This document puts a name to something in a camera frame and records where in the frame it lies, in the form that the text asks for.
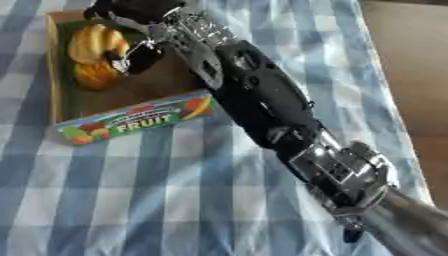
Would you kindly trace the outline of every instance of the colorful label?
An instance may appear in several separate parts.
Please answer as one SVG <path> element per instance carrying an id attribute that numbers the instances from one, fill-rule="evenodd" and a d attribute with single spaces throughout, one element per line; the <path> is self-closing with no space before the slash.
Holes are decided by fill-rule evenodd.
<path id="1" fill-rule="evenodd" d="M 88 119 L 57 125 L 73 144 L 83 145 L 111 137 L 176 124 L 210 113 L 211 97 L 200 93 L 171 101 L 140 105 Z"/>

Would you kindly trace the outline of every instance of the checkered tablecloth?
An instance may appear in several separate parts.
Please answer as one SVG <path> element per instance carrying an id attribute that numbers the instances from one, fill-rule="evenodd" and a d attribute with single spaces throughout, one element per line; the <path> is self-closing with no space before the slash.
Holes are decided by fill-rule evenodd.
<path id="1" fill-rule="evenodd" d="M 0 255 L 388 255 L 341 228 L 218 110 L 83 147 L 49 126 L 44 15 L 89 0 L 0 1 Z M 359 5 L 201 4 L 275 60 L 342 142 L 362 140 L 430 200 Z"/>

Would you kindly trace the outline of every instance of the croissant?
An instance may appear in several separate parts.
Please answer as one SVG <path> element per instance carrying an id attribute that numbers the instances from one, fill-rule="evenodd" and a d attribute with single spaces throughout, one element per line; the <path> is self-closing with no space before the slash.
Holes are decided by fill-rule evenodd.
<path id="1" fill-rule="evenodd" d="M 75 32 L 68 52 L 75 62 L 93 64 L 101 60 L 106 51 L 124 56 L 128 49 L 129 44 L 119 31 L 95 24 Z"/>

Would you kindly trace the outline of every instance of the robotic arm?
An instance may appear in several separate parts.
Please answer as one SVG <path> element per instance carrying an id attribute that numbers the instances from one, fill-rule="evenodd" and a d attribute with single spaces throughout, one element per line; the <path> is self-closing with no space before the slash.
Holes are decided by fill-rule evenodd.
<path id="1" fill-rule="evenodd" d="M 346 242 L 366 231 L 395 255 L 448 255 L 448 215 L 389 186 L 383 155 L 362 142 L 340 145 L 314 118 L 314 103 L 256 47 L 179 0 L 97 0 L 85 17 L 97 16 L 148 37 L 124 58 L 107 56 L 123 74 L 140 73 L 164 44 L 173 47 L 233 120 L 344 226 Z"/>

